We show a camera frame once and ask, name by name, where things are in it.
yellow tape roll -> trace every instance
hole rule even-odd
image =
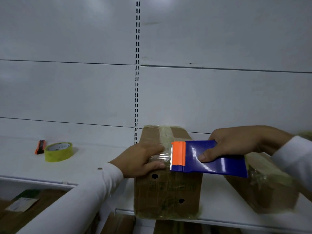
[[[73,144],[70,142],[54,143],[44,149],[44,157],[47,162],[59,162],[74,155]]]

panel seam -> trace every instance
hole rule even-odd
[[[134,143],[138,143],[138,79],[140,68],[140,10],[141,2],[136,0],[136,36],[135,36],[135,125]]]

